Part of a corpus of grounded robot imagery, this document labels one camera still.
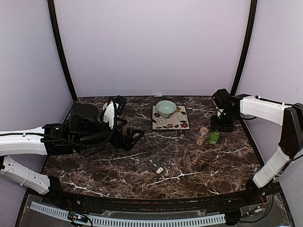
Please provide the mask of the green labelled supplement bottle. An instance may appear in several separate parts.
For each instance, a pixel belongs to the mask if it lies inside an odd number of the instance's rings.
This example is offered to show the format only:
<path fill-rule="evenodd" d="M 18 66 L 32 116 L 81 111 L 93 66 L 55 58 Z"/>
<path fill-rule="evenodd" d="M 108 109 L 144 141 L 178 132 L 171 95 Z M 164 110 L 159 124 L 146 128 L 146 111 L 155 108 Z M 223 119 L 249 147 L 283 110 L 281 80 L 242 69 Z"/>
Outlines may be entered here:
<path fill-rule="evenodd" d="M 220 138 L 221 132 L 219 130 L 213 130 L 210 132 L 209 136 L 209 143 L 210 144 L 217 144 Z"/>

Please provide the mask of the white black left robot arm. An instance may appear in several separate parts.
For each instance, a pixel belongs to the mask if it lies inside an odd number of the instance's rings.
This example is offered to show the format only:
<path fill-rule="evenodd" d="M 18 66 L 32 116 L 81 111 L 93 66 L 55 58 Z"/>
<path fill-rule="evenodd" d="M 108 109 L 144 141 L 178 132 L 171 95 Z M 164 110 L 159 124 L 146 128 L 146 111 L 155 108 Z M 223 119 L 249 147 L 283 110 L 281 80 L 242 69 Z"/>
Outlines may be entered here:
<path fill-rule="evenodd" d="M 68 123 L 46 124 L 24 131 L 0 133 L 0 174 L 41 195 L 48 195 L 56 206 L 63 206 L 67 196 L 61 192 L 60 180 L 39 174 L 15 161 L 12 155 L 35 154 L 41 156 L 69 155 L 74 151 L 102 147 L 110 143 L 116 149 L 131 150 L 143 130 L 123 127 L 127 121 L 119 118 L 124 104 L 109 102 L 102 113 L 91 104 L 71 108 Z"/>

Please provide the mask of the clear pill bottle green label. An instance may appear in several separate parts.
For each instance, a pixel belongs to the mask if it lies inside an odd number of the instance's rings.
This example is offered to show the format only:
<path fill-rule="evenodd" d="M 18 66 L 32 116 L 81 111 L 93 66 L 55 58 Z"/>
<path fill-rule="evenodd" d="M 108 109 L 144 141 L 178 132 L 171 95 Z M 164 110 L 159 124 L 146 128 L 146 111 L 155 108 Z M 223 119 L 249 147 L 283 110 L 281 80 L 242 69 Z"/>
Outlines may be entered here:
<path fill-rule="evenodd" d="M 199 133 L 197 135 L 196 144 L 203 145 L 207 140 L 207 135 L 208 135 L 208 129 L 206 127 L 200 128 Z"/>

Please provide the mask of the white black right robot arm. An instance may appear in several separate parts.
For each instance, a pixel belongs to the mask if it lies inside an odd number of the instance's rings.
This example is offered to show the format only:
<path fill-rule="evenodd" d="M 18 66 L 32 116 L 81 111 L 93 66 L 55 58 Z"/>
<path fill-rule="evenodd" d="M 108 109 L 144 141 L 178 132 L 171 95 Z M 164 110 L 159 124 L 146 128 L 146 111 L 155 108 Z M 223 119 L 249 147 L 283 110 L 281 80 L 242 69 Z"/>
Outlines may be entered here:
<path fill-rule="evenodd" d="M 248 182 L 242 202 L 252 205 L 259 189 L 280 176 L 293 162 L 303 157 L 303 105 L 289 104 L 248 94 L 231 95 L 225 88 L 212 95 L 217 113 L 211 117 L 211 130 L 233 132 L 235 121 L 247 121 L 258 148 L 272 148 L 262 168 Z"/>

